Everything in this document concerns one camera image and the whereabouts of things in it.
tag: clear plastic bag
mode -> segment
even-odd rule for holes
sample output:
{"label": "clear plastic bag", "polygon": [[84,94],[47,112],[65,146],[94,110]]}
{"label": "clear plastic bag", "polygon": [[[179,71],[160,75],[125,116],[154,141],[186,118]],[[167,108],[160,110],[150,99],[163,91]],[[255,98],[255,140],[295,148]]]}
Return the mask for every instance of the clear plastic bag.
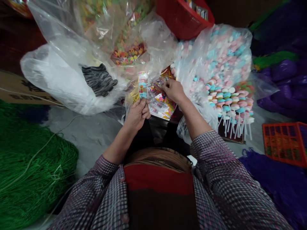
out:
{"label": "clear plastic bag", "polygon": [[[246,80],[251,71],[251,39],[252,34],[247,29],[215,25],[204,29],[196,38],[189,55],[179,63],[175,62],[177,80],[182,83],[186,95],[203,118],[216,131],[217,113],[209,106],[206,84],[216,77],[216,80],[219,79],[216,84],[221,89]],[[191,143],[184,118],[180,121],[177,134],[188,144]]]}
{"label": "clear plastic bag", "polygon": [[280,91],[274,82],[268,76],[261,73],[251,72],[245,81],[241,81],[235,85],[236,91],[246,90],[249,92],[248,98],[259,100],[271,96]]}
{"label": "clear plastic bag", "polygon": [[[136,6],[144,1],[149,2],[119,0],[110,6],[103,6],[103,14],[93,12],[97,20],[87,28],[80,16],[79,4],[85,2],[83,0],[30,0],[29,9],[48,45],[22,58],[20,64],[25,77],[69,109],[81,114],[91,115],[117,107],[118,101],[136,86],[138,72],[147,71],[149,82],[159,77],[160,72],[172,63],[177,44],[164,20],[153,11],[149,13],[152,9],[150,6],[143,12],[142,20],[134,19],[138,23],[130,29],[131,37],[138,35],[143,41],[146,52],[142,54],[142,59],[125,66],[113,62],[111,55],[116,48],[116,39],[127,20],[135,18]],[[125,17],[121,18],[116,13],[123,13]],[[107,19],[112,24],[105,25],[109,29],[101,41],[89,36],[91,30],[103,30],[98,25]],[[118,81],[105,98],[94,96],[81,71],[82,66],[99,66],[101,63],[106,66],[112,79]]]}

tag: hand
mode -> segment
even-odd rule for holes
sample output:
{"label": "hand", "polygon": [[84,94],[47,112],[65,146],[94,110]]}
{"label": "hand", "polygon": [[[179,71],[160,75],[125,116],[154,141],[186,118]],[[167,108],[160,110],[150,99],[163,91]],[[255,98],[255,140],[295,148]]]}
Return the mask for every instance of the hand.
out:
{"label": "hand", "polygon": [[139,131],[143,127],[144,120],[150,118],[148,104],[149,100],[144,98],[135,102],[128,113],[124,126],[129,130]]}
{"label": "hand", "polygon": [[181,83],[178,81],[168,80],[162,85],[162,89],[166,95],[178,105],[188,99],[183,91]]}

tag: green fabric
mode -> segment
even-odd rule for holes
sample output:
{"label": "green fabric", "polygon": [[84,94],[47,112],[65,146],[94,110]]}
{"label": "green fabric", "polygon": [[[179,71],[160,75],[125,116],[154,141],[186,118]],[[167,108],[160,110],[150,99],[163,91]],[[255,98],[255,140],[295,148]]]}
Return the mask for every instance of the green fabric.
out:
{"label": "green fabric", "polygon": [[274,64],[280,63],[283,60],[289,59],[291,61],[298,61],[298,55],[290,51],[279,51],[264,57],[256,57],[253,62],[260,69],[265,69]]}
{"label": "green fabric", "polygon": [[78,150],[0,100],[0,229],[22,229],[50,211],[72,184]]}
{"label": "green fabric", "polygon": [[278,4],[277,6],[273,7],[271,10],[269,10],[265,15],[263,15],[258,21],[253,23],[249,30],[251,32],[254,32],[275,10],[277,10],[279,7],[283,6],[284,4],[288,3],[289,0],[283,0],[282,3]]}

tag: person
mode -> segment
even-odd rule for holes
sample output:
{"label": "person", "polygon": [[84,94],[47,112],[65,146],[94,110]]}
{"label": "person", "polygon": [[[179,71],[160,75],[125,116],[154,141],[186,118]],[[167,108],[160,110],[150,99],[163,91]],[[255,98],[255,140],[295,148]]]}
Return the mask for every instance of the person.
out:
{"label": "person", "polygon": [[139,100],[49,229],[292,229],[181,83],[168,80],[163,90],[184,114],[197,154],[195,170],[169,148],[150,147],[126,157],[150,118],[148,101]]}

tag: plaid shirt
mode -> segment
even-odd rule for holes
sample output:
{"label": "plaid shirt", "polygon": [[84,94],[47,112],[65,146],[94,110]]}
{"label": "plaid shirt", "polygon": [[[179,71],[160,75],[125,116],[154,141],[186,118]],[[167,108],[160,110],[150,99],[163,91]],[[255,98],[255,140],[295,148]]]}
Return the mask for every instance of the plaid shirt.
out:
{"label": "plaid shirt", "polygon": [[[292,229],[215,131],[198,136],[192,147],[198,156],[193,182],[200,229]],[[123,166],[101,156],[49,229],[129,229],[127,201]]]}

